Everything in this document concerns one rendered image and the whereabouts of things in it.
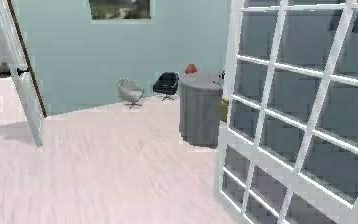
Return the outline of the grey round table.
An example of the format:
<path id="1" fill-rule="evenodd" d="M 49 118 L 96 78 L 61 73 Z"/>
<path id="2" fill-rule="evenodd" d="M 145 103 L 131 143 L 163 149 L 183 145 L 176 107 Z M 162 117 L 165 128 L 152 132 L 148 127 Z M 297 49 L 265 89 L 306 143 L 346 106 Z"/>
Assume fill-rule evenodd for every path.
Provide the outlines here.
<path id="1" fill-rule="evenodd" d="M 179 132 L 193 146 L 216 148 L 223 80 L 218 73 L 184 75 L 179 82 Z"/>

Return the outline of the black swivel chair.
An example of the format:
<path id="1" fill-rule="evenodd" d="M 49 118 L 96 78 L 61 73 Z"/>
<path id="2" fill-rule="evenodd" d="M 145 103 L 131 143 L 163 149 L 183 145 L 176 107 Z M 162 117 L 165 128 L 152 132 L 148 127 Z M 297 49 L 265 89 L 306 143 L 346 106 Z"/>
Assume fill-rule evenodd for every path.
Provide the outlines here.
<path id="1" fill-rule="evenodd" d="M 163 99 L 170 99 L 176 94 L 179 85 L 179 75 L 176 72 L 164 72 L 153 84 L 153 91 L 164 94 Z"/>

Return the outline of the yellow-green box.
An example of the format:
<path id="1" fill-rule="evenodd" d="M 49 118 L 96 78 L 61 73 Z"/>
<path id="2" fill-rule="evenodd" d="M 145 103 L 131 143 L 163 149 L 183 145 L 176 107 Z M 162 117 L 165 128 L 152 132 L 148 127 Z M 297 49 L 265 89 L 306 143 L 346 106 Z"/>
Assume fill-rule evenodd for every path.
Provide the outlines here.
<path id="1" fill-rule="evenodd" d="M 228 105 L 229 105 L 229 102 L 227 100 L 221 99 L 221 101 L 220 101 L 220 120 L 223 122 L 227 122 Z"/>

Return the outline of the grey swivel chair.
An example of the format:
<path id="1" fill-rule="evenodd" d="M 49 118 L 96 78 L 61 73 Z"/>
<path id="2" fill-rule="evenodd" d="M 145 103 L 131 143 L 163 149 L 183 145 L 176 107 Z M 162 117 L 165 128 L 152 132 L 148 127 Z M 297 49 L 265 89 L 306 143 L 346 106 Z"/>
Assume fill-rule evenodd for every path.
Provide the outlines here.
<path id="1" fill-rule="evenodd" d="M 116 85 L 119 92 L 119 97 L 123 101 L 126 101 L 130 107 L 139 105 L 139 101 L 144 95 L 143 88 L 139 87 L 134 82 L 126 78 L 120 78 L 116 82 Z"/>

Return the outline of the white glass-paned door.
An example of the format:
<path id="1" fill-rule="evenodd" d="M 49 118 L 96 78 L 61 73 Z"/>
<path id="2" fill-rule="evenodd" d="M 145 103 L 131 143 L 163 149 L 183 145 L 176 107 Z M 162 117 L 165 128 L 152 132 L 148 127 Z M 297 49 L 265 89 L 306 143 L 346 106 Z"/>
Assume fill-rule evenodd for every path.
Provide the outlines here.
<path id="1" fill-rule="evenodd" d="M 223 90 L 235 224 L 358 224 L 358 0 L 232 0 Z"/>

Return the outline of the white room door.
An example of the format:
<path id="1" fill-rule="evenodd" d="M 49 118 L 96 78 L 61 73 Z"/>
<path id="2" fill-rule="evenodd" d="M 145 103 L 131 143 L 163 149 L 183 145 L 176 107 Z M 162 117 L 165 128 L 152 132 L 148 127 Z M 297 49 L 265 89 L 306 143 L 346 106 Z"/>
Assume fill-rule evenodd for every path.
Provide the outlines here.
<path id="1" fill-rule="evenodd" d="M 14 10 L 13 0 L 0 0 L 0 45 L 3 62 L 9 68 L 24 114 L 37 146 L 43 145 L 43 109 L 20 26 Z M 29 69 L 18 76 L 16 69 Z"/>

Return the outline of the framed wall picture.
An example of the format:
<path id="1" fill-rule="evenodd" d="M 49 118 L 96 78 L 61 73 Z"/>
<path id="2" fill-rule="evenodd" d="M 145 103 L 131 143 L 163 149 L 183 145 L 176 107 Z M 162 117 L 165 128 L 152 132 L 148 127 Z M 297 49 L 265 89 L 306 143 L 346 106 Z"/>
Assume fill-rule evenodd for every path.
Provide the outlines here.
<path id="1" fill-rule="evenodd" d="M 88 0 L 93 20 L 151 19 L 151 0 Z"/>

